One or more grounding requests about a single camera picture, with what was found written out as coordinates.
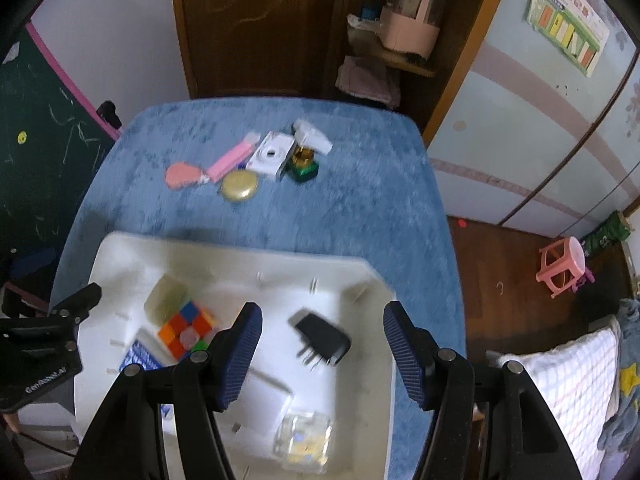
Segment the blue dental floss box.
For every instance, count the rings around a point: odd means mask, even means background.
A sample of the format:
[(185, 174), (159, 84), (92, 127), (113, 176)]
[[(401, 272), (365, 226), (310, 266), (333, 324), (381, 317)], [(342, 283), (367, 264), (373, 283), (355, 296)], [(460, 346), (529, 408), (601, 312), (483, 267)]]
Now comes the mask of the blue dental floss box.
[(118, 370), (122, 372), (131, 364), (138, 364), (144, 370), (159, 370), (170, 365), (171, 360), (156, 348), (154, 341), (149, 342), (144, 338), (136, 337), (122, 357)]

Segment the beige rounded plastic box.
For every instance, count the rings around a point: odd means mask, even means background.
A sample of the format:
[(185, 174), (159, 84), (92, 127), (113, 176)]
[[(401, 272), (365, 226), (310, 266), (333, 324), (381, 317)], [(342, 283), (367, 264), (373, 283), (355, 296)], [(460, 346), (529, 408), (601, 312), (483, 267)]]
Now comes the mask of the beige rounded plastic box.
[(163, 274), (146, 297), (143, 309), (151, 323), (163, 325), (188, 301), (186, 285), (168, 274)]

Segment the colourful rubik's cube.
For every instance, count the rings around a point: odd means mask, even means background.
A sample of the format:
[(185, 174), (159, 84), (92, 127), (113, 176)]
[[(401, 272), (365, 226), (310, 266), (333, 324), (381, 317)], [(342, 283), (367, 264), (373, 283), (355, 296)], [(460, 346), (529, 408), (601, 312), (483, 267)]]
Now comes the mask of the colourful rubik's cube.
[(190, 301), (171, 315), (157, 336), (169, 354), (180, 361), (194, 351), (206, 349), (218, 328), (216, 316)]

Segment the clear plastic box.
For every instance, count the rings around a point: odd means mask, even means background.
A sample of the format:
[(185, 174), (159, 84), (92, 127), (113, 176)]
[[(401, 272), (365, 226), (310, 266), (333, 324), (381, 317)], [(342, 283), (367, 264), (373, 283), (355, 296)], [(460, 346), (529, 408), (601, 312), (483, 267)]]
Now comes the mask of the clear plastic box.
[(332, 419), (319, 412), (289, 412), (274, 437), (273, 455), (284, 470), (324, 474), (332, 443)]

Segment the gold round tin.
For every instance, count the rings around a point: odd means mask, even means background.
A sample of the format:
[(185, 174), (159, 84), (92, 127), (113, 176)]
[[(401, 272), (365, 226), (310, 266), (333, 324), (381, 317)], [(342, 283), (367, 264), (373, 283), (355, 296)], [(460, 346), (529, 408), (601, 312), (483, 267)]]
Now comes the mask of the gold round tin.
[(229, 202), (244, 202), (257, 192), (258, 177), (245, 169), (229, 172), (221, 181), (220, 192)]

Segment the black power adapter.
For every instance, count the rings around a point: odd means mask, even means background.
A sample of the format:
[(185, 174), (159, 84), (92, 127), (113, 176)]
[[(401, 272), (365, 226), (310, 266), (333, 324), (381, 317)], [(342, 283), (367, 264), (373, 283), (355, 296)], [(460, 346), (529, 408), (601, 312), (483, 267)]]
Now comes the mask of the black power adapter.
[(294, 328), (304, 344), (298, 356), (306, 366), (335, 366), (352, 348), (352, 340), (344, 330), (314, 313), (303, 316)]

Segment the white toy digital camera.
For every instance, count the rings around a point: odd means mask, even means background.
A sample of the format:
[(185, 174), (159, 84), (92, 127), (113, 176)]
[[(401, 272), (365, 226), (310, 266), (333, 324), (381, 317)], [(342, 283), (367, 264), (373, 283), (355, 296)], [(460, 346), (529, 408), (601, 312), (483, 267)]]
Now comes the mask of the white toy digital camera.
[(294, 136), (271, 131), (250, 156), (245, 169), (273, 181), (279, 180), (291, 157), (294, 144)]

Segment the pink round compact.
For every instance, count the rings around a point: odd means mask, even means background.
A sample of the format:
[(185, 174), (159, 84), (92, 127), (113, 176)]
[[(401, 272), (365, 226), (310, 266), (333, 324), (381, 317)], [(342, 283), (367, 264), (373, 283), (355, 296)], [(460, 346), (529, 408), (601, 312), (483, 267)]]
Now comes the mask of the pink round compact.
[(202, 168), (186, 162), (174, 162), (165, 171), (165, 183), (171, 190), (201, 185), (209, 181), (208, 174)]

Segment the pink plastic stool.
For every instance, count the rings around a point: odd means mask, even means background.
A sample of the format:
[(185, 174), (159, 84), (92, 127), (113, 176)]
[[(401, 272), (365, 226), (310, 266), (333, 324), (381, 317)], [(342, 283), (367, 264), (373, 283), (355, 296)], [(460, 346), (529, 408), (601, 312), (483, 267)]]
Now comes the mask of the pink plastic stool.
[(569, 289), (576, 289), (582, 278), (592, 281), (587, 268), (582, 244), (574, 237), (565, 237), (541, 248), (540, 267), (535, 275), (538, 283), (545, 284), (552, 298)]

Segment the green gold perfume bottle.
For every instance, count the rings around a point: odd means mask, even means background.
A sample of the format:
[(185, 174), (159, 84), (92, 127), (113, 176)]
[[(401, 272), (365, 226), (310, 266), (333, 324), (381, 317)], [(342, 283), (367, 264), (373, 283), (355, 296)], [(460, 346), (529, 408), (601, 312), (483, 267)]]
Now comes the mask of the green gold perfume bottle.
[(319, 165), (314, 160), (314, 151), (296, 145), (286, 165), (286, 171), (292, 180), (302, 184), (318, 176)]

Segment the white folded plastic piece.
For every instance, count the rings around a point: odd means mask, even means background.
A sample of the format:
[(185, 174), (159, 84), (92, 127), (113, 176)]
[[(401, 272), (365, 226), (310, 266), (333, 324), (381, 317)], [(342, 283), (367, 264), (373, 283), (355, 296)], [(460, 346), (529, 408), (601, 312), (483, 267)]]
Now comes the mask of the white folded plastic piece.
[(297, 119), (293, 124), (295, 142), (301, 148), (308, 148), (313, 152), (323, 156), (329, 155), (332, 151), (333, 143), (328, 137), (311, 122), (305, 119)]

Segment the wooden shelf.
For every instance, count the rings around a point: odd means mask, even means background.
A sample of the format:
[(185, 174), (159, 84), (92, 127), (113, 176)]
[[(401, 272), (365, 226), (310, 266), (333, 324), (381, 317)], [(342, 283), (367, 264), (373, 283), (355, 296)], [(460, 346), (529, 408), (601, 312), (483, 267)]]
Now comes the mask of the wooden shelf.
[(374, 58), (387, 67), (425, 78), (433, 78), (436, 75), (434, 68), (424, 61), (384, 48), (374, 32), (350, 28), (347, 31), (347, 39), (354, 53), (362, 58)]

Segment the pink storage basket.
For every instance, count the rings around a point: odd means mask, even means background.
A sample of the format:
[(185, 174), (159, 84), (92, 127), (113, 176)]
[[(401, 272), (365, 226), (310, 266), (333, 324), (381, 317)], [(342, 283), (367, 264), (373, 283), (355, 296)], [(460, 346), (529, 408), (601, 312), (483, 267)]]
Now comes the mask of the pink storage basket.
[(378, 38), (387, 50), (427, 60), (437, 40), (445, 0), (386, 0)]

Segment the green chalkboard pink frame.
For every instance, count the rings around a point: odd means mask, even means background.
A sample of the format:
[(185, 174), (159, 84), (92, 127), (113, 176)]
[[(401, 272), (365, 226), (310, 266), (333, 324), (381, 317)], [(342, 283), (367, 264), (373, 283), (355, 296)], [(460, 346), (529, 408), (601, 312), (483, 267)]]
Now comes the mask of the green chalkboard pink frame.
[(1, 64), (1, 278), (61, 255), (119, 133), (26, 25)]

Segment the colourful wall poster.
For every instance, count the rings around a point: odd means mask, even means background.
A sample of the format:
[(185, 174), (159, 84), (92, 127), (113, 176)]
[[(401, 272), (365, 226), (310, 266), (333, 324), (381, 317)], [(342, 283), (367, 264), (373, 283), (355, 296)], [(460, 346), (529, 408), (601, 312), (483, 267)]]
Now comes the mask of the colourful wall poster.
[(590, 77), (610, 30), (587, 0), (530, 0), (527, 23)]

